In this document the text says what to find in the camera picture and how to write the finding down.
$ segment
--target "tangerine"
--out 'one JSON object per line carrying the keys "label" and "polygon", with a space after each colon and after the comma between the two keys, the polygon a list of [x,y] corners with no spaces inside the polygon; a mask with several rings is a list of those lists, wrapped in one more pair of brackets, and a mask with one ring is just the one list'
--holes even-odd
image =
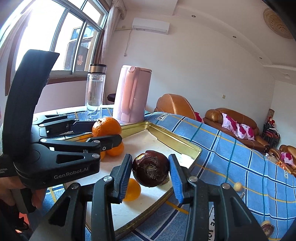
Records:
{"label": "tangerine", "polygon": [[140,184],[133,178],[128,181],[128,188],[126,189],[126,196],[123,201],[130,202],[137,199],[141,194]]}
{"label": "tangerine", "polygon": [[110,156],[119,156],[122,154],[123,150],[124,150],[124,144],[123,142],[121,142],[119,146],[113,147],[112,149],[107,150],[106,152]]}
{"label": "tangerine", "polygon": [[98,119],[93,127],[93,137],[103,137],[109,135],[117,135],[121,133],[121,126],[117,120],[112,117],[104,117]]}
{"label": "tangerine", "polygon": [[101,151],[101,160],[104,159],[105,155],[106,155],[106,151]]}

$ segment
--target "pink floral cushion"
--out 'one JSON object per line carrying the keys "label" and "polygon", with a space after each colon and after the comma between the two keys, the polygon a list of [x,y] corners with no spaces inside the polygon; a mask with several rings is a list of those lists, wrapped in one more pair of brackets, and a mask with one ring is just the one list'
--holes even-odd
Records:
{"label": "pink floral cushion", "polygon": [[223,124],[222,127],[230,130],[233,134],[237,135],[237,123],[229,115],[222,113],[223,115]]}
{"label": "pink floral cushion", "polygon": [[294,166],[294,162],[293,162],[293,158],[292,158],[292,155],[288,152],[281,152],[281,159],[291,165],[291,166]]}
{"label": "pink floral cushion", "polygon": [[254,137],[253,129],[245,124],[241,124],[241,126],[245,129],[245,131],[247,133],[246,139],[254,141],[255,137]]}
{"label": "pink floral cushion", "polygon": [[237,123],[237,137],[240,139],[248,139],[248,135],[242,124]]}
{"label": "pink floral cushion", "polygon": [[202,118],[200,117],[200,114],[198,112],[194,112],[194,115],[195,115],[195,119],[201,123],[204,123]]}

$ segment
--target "air conditioner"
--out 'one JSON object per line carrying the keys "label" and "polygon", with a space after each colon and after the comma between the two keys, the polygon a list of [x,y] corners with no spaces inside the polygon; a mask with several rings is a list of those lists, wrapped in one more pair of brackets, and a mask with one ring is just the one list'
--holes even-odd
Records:
{"label": "air conditioner", "polygon": [[170,23],[167,22],[153,19],[134,18],[132,29],[160,34],[168,34],[169,27]]}

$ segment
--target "wooden bead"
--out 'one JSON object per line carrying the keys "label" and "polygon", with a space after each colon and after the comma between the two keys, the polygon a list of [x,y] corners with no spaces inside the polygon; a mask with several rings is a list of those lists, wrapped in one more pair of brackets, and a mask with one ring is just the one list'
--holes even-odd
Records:
{"label": "wooden bead", "polygon": [[233,186],[233,189],[236,191],[236,192],[240,192],[242,190],[243,186],[240,182],[237,182],[235,183],[235,185]]}

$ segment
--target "human hand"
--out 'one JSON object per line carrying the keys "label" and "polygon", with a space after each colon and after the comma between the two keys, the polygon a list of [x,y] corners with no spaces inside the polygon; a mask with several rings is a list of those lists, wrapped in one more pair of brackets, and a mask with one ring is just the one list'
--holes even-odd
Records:
{"label": "human hand", "polygon": [[[12,196],[11,189],[23,189],[25,186],[21,183],[19,177],[1,177],[0,178],[0,199],[10,206],[15,205],[15,199]],[[32,205],[40,209],[45,197],[46,189],[35,190],[32,194]]]}

